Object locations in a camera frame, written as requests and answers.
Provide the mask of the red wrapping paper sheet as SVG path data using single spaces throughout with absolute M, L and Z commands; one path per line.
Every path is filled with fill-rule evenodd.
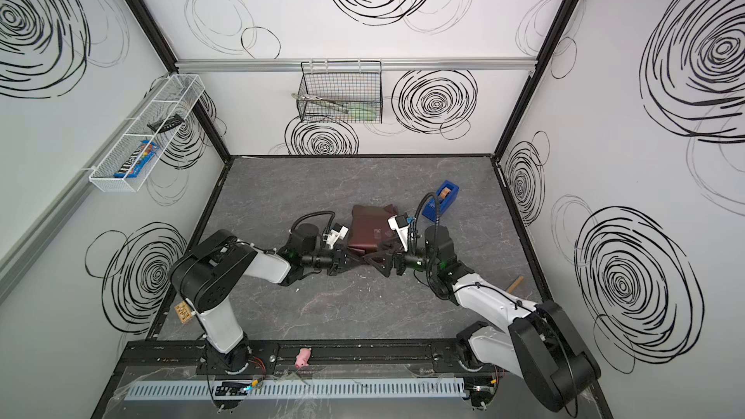
M 390 228 L 388 220 L 398 213 L 398 208 L 394 205 L 385 207 L 355 205 L 352 208 L 348 247 L 360 255 L 377 252 L 383 242 L 396 235 Z

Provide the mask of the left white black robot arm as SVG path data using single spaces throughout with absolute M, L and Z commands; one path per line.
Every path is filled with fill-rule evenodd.
M 204 330 L 205 361 L 217 361 L 227 374 L 261 367 L 234 314 L 231 293 L 244 277 L 289 286 L 313 273 L 339 275 L 363 265 L 347 247 L 347 234 L 333 211 L 316 211 L 292 223 L 281 248 L 260 248 L 220 229 L 188 250 L 169 279 Z

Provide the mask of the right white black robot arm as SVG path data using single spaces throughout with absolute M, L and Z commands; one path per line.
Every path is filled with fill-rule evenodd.
M 464 264 L 447 228 L 435 221 L 418 234 L 418 221 L 432 193 L 413 216 L 386 211 L 380 225 L 383 241 L 365 261 L 382 265 L 382 273 L 413 270 L 416 279 L 441 301 L 481 317 L 461 332 L 462 365 L 471 371 L 491 365 L 519 376 L 546 409 L 558 412 L 576 405 L 581 393 L 601 378 L 599 363 L 566 312 L 554 301 L 520 299 L 488 282 Z

